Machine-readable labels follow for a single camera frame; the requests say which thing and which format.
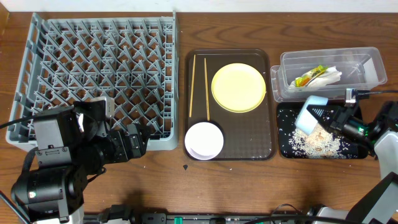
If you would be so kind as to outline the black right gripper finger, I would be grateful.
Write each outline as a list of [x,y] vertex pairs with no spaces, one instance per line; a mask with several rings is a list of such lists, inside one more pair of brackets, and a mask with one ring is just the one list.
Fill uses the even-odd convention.
[[328,105],[308,105],[307,111],[313,117],[324,117],[330,115],[330,110]]
[[314,118],[318,121],[318,124],[323,128],[323,129],[333,129],[333,114],[326,113],[326,114],[316,114],[314,115]]

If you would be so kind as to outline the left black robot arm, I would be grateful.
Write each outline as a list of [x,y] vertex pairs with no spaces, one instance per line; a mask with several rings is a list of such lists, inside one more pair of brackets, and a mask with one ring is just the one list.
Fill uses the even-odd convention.
[[107,164],[142,157],[151,132],[136,123],[126,132],[108,129],[99,102],[45,110],[32,119],[37,147],[26,155],[11,190],[17,210],[31,223],[69,222],[84,203],[88,183],[104,174]]

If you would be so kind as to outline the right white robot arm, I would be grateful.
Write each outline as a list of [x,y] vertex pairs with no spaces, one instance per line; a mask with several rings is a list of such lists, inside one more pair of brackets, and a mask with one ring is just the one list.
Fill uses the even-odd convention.
[[368,124],[353,116],[355,108],[308,105],[320,126],[361,146],[379,161],[381,181],[347,213],[345,223],[389,223],[397,211],[397,102],[383,104]]

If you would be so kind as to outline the yellow orange snack wrapper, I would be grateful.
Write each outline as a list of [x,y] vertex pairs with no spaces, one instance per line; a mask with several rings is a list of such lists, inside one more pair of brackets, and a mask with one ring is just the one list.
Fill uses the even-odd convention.
[[324,74],[328,67],[323,65],[319,65],[312,70],[304,73],[301,77],[297,77],[294,81],[295,87],[305,87],[307,86],[313,79],[319,77]]

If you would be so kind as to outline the white plastic bowl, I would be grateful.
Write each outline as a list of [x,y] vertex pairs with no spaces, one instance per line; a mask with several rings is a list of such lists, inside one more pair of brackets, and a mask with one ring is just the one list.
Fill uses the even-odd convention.
[[185,135],[185,149],[194,159],[214,159],[224,145],[224,136],[213,123],[200,122],[191,126]]

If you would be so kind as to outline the yellow plastic plate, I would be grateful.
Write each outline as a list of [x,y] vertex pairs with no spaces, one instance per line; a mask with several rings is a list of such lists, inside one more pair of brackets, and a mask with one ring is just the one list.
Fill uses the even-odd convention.
[[256,109],[267,93],[262,74],[244,63],[231,63],[220,68],[211,81],[215,101],[233,113]]

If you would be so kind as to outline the light blue plastic bowl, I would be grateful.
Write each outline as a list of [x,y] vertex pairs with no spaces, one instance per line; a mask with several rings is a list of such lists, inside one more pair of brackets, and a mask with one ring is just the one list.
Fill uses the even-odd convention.
[[295,120],[295,126],[306,135],[310,135],[315,126],[317,125],[318,121],[310,114],[307,110],[309,105],[320,105],[325,106],[328,103],[328,98],[314,96],[311,95],[307,98],[306,102],[304,103],[300,113]]

